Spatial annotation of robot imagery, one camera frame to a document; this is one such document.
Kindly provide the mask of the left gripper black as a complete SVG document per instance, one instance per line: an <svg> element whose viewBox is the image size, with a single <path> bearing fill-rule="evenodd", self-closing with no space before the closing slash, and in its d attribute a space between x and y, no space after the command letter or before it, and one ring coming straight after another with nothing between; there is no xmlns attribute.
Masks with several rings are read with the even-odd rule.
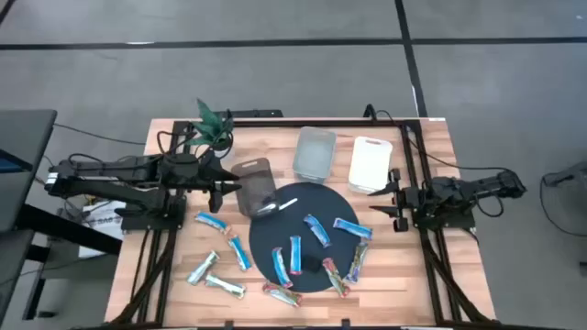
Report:
<svg viewBox="0 0 587 330"><path fill-rule="evenodd" d="M208 206L211 213L217 213L222 206L222 193L232 193L242 188L237 183L238 175L225 170L215 153L205 153L197 164L188 166L188 187L209 193Z"/></svg>

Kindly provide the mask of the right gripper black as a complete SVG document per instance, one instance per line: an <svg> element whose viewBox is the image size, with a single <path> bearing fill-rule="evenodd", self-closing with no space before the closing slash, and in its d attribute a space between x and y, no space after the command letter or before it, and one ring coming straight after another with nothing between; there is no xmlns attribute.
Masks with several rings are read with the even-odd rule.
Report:
<svg viewBox="0 0 587 330"><path fill-rule="evenodd" d="M413 212L413 226L421 229L431 230L433 222L431 211L426 204L426 191L417 187L400 188L401 179L400 170L397 168L389 171L389 182L379 191L371 192L370 196L379 196L393 193L395 206L370 205L370 209L382 212L393 220L393 229L395 232L406 232L408 230L408 220L403 216L404 209L410 209Z"/></svg>

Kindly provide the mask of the purple green granola bar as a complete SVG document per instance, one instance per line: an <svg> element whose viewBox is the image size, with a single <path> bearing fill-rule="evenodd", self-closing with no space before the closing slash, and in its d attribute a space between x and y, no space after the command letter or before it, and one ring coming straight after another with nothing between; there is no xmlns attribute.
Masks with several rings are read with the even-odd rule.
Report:
<svg viewBox="0 0 587 330"><path fill-rule="evenodd" d="M357 283L359 281L360 270L368 249L369 244L367 242L360 242L356 246L354 257L349 267L349 272L345 277L346 281L352 283Z"/></svg>

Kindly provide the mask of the red green granola bar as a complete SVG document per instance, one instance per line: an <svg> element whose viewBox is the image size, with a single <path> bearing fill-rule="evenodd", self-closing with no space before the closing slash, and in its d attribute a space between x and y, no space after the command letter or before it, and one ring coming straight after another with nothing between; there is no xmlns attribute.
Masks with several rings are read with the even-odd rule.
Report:
<svg viewBox="0 0 587 330"><path fill-rule="evenodd" d="M269 294L271 297L278 299L284 303L287 303L294 307L300 307L302 302L302 295L293 291L290 291L287 288L284 288L281 285L277 285L271 282L266 282L262 286L262 290L264 293Z"/></svg>
<svg viewBox="0 0 587 330"><path fill-rule="evenodd" d="M346 298L349 295L350 288L349 286L342 280L339 275L338 268L332 258L324 258L322 261L322 265L327 272L327 276L341 298Z"/></svg>

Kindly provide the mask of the blue white granola bar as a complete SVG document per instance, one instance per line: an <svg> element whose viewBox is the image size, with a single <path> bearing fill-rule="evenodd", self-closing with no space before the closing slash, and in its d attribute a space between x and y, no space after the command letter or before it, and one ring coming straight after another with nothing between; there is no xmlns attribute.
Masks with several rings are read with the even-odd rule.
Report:
<svg viewBox="0 0 587 330"><path fill-rule="evenodd" d="M207 213L204 213L204 212L198 213L194 217L194 220L198 223L213 227L214 229L218 230L223 235L226 235L231 229L231 227L228 223L226 223L222 220L219 220L219 219L215 218L214 216L207 214Z"/></svg>
<svg viewBox="0 0 587 330"><path fill-rule="evenodd" d="M242 271L247 271L251 268L249 257L241 245L239 236L233 236L228 240L229 246L234 250L237 258L239 268Z"/></svg>

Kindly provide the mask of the silver green granola bar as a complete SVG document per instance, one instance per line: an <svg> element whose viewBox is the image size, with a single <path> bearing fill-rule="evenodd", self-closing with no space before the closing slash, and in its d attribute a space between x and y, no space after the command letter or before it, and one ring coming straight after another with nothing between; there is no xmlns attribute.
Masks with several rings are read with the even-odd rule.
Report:
<svg viewBox="0 0 587 330"><path fill-rule="evenodd" d="M245 286L222 280L213 273L208 273L205 276L205 285L207 287L220 288L237 299L243 299L246 293Z"/></svg>
<svg viewBox="0 0 587 330"><path fill-rule="evenodd" d="M187 282L196 285L205 274L217 263L219 255L212 250L208 256L202 261L188 276Z"/></svg>

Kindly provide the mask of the smoky translucent plastic bin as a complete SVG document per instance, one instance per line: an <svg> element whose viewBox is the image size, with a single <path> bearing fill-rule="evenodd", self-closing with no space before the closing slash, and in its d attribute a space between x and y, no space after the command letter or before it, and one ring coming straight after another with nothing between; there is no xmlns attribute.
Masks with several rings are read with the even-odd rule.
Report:
<svg viewBox="0 0 587 330"><path fill-rule="evenodd" d="M252 159L232 167L239 176L236 191L239 211L249 218L261 218L278 211L280 202L276 196L276 185L266 158Z"/></svg>

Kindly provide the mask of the white plastic bin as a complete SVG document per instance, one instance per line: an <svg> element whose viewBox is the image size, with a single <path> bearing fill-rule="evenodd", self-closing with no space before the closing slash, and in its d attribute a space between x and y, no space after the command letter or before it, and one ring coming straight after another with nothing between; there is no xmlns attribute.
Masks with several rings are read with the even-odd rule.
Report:
<svg viewBox="0 0 587 330"><path fill-rule="evenodd" d="M393 145L386 140L356 137L349 167L349 188L357 193L375 193L387 182Z"/></svg>

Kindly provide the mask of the black round plate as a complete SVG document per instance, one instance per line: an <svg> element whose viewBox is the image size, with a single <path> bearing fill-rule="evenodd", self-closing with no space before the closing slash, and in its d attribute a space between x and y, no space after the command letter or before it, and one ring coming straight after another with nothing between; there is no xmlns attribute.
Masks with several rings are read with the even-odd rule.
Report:
<svg viewBox="0 0 587 330"><path fill-rule="evenodd" d="M303 270L300 275L290 277L293 282L292 290L321 292L331 288L332 284L322 261L326 258L333 259L341 277L349 273L360 238L333 227L333 224L338 218L357 224L359 220L354 210L342 195L321 184L288 184L275 194L280 202L295 202L281 211L251 221L249 247L255 266L267 281L278 283L271 252L274 248L280 248L284 265L289 267L290 237L299 236ZM314 216L325 228L331 241L330 247L323 247L304 222L307 215Z"/></svg>

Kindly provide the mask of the green plant in white pot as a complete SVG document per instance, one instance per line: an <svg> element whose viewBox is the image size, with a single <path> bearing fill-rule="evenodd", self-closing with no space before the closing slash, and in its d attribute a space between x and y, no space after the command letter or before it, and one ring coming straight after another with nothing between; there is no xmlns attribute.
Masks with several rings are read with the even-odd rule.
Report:
<svg viewBox="0 0 587 330"><path fill-rule="evenodd" d="M189 146L207 146L212 149L217 158L225 158L234 144L234 118L229 110L215 113L202 99L196 99L199 111L198 122L193 122L195 135L190 137L186 144Z"/></svg>

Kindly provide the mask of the grey plastic bin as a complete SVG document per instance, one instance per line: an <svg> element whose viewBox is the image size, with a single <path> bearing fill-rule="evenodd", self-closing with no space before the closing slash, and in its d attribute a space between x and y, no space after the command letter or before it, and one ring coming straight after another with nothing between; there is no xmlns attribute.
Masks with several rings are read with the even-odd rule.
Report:
<svg viewBox="0 0 587 330"><path fill-rule="evenodd" d="M323 183L331 172L337 134L318 127L303 126L293 158L293 172L302 181Z"/></svg>

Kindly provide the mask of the white cardboard box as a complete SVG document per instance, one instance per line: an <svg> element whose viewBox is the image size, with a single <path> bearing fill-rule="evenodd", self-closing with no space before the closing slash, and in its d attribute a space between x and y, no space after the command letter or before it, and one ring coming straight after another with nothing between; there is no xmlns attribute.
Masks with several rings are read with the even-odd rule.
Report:
<svg viewBox="0 0 587 330"><path fill-rule="evenodd" d="M104 201L83 207L82 224L108 236L122 239L121 228L123 218L115 212L117 208L124 208L125 203L119 201Z"/></svg>

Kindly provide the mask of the black desk beam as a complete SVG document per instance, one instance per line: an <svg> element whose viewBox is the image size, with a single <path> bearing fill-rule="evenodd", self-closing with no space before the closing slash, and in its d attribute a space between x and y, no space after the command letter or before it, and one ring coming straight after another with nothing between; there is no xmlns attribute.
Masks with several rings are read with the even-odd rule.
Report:
<svg viewBox="0 0 587 330"><path fill-rule="evenodd" d="M118 255L122 246L122 241L118 238L28 204L21 207L15 225L19 229L30 229L110 255Z"/></svg>

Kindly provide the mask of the grey chair base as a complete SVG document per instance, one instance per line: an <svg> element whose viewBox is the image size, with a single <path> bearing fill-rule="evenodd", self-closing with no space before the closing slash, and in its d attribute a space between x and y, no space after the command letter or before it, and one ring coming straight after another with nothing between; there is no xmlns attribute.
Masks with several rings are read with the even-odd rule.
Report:
<svg viewBox="0 0 587 330"><path fill-rule="evenodd" d="M543 177L548 187L559 186L563 182L577 182L587 190L587 161L581 161L559 172L548 173Z"/></svg>

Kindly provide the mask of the grey side desk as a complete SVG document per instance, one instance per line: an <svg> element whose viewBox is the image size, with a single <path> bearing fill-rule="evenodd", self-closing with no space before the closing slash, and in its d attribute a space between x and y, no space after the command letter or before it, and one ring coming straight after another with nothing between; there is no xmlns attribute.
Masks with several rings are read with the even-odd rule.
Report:
<svg viewBox="0 0 587 330"><path fill-rule="evenodd" d="M55 110L0 110L0 325L34 237L17 219L56 117Z"/></svg>

